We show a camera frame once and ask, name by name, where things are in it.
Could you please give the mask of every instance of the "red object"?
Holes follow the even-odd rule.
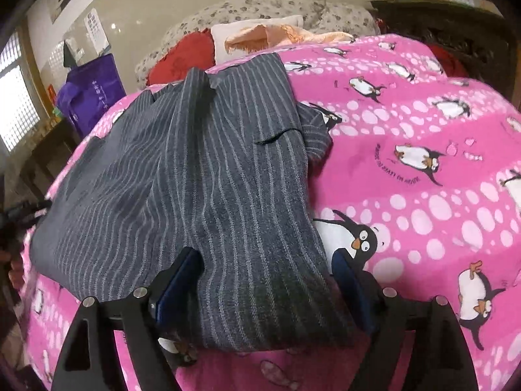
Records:
[[[468,78],[467,70],[452,54],[435,44],[427,44],[427,46],[436,56],[448,77]]]
[[[49,85],[47,87],[47,92],[49,94],[50,102],[53,104],[53,106],[56,105],[56,92],[54,91],[53,85]]]
[[[182,80],[192,67],[206,70],[215,66],[214,39],[210,29],[184,36],[168,54],[152,67],[147,85]]]

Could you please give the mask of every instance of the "pink bedspread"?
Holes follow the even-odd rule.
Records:
[[[521,360],[519,113],[480,82],[447,78],[427,47],[399,36],[264,52],[273,51],[285,62],[296,99],[322,111],[333,138],[324,167],[309,178],[327,258],[341,247],[364,251],[365,269],[382,285],[420,300],[446,296],[463,326],[480,389],[501,389]],[[88,139],[105,136],[136,95],[105,114],[50,197]],[[356,231],[331,222],[342,217],[358,224]],[[79,301],[31,270],[30,238],[31,232],[24,250],[23,294],[33,305],[27,346],[50,387]],[[138,391],[122,334],[116,339],[128,388]],[[249,355],[201,349],[197,363],[178,369],[176,377],[189,391],[340,391],[366,345],[360,337],[352,349]],[[404,375],[397,371],[393,389]]]

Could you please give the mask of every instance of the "silver bolt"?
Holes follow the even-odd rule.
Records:
[[[436,296],[436,302],[439,305],[447,305],[447,304],[449,304],[449,300],[447,300],[447,298],[444,297],[444,296]]]
[[[391,288],[391,287],[384,288],[383,293],[384,293],[384,296],[389,297],[389,298],[394,298],[394,297],[396,297],[398,295],[396,290],[394,288]]]
[[[139,287],[134,290],[132,295],[136,298],[144,297],[147,294],[148,290],[145,287]]]
[[[94,297],[87,297],[85,300],[83,300],[83,305],[85,307],[90,307],[91,305],[94,304],[96,300],[94,299]]]

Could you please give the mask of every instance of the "paper on wall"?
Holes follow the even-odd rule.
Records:
[[[98,56],[101,56],[109,47],[109,43],[101,25],[100,17],[97,15],[95,8],[90,11],[83,22],[85,23],[85,27],[89,33],[89,38],[92,41]]]

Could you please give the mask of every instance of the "purple bag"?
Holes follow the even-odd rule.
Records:
[[[126,96],[112,54],[72,69],[56,97],[56,106],[83,138],[118,100]]]

